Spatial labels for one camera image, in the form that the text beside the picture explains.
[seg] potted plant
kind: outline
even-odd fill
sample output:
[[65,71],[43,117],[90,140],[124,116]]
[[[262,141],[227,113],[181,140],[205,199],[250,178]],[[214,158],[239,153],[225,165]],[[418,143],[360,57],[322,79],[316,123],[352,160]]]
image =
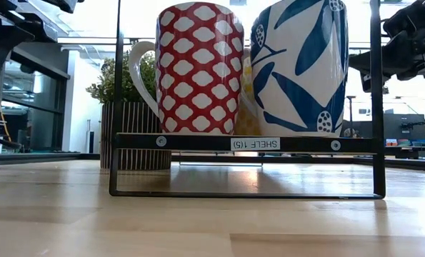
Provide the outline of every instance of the potted plant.
[[[145,104],[133,85],[128,67],[129,53],[124,54],[121,95],[123,101],[122,132],[161,133],[158,117]],[[101,112],[101,168],[110,168],[112,116],[114,107],[115,60],[105,59],[99,83],[86,89],[91,97],[103,104]],[[155,57],[148,53],[141,59],[141,77],[147,90],[155,96]],[[160,170],[171,167],[170,151],[119,149],[119,170]]]

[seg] black metal shelf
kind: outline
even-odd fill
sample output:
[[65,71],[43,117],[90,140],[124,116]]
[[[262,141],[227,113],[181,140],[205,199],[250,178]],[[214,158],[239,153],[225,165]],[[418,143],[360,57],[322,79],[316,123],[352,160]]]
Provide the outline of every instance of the black metal shelf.
[[266,194],[266,193],[208,193],[208,192],[153,192],[120,191],[117,189],[119,148],[163,149],[190,151],[230,151],[231,139],[239,136],[179,136],[163,134],[120,133],[122,101],[121,79],[123,68],[124,35],[120,28],[121,0],[118,1],[117,44],[115,65],[114,113],[112,133],[113,144],[109,193],[112,196],[150,196],[150,197],[196,197],[196,198],[307,198],[307,199],[382,199],[386,195],[384,163],[384,114],[382,96],[382,52],[380,0],[371,0],[371,97],[372,97],[372,139],[352,138],[280,138],[277,151],[292,153],[350,153],[372,155],[373,186],[370,194],[318,195],[318,194]]
[[235,139],[278,139],[280,149],[239,149],[236,151],[266,151],[283,153],[314,153],[314,154],[366,154],[376,152],[376,141],[373,139],[355,138],[289,138],[260,136],[182,136],[165,135],[161,133],[117,133],[116,147],[125,149],[171,150],[171,151],[233,151],[232,140]]

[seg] red and white patterned mug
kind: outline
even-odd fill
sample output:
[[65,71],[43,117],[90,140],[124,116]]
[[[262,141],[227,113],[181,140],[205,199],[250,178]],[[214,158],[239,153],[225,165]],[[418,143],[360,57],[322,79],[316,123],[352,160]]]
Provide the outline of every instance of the red and white patterned mug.
[[[142,41],[133,47],[129,71],[164,133],[234,132],[243,42],[244,28],[226,7],[191,2],[160,13],[156,43]],[[157,101],[141,80],[139,63],[147,51],[155,51]]]

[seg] mug handle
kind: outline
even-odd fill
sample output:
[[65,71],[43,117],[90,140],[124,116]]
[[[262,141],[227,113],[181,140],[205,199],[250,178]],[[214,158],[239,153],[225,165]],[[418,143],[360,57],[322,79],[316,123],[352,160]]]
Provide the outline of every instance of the mug handle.
[[[247,59],[248,57],[250,57],[250,49],[249,48],[245,48],[244,49],[244,60]],[[256,117],[256,106],[254,103],[252,103],[249,99],[249,97],[247,97],[247,94],[244,90],[244,87],[241,86],[241,100],[244,102],[244,105],[247,107],[247,109],[250,111],[250,113]]]
[[155,115],[158,116],[158,104],[147,91],[147,88],[141,79],[141,58],[148,51],[155,51],[154,43],[142,41],[135,44],[129,53],[128,68],[131,80],[133,81],[137,91],[141,94],[142,99],[147,103]]

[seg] shelf label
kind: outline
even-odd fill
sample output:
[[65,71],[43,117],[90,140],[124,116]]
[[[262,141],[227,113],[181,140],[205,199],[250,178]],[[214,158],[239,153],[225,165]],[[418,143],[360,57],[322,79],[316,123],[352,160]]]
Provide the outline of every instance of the shelf label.
[[280,150],[280,138],[232,138],[232,151]]

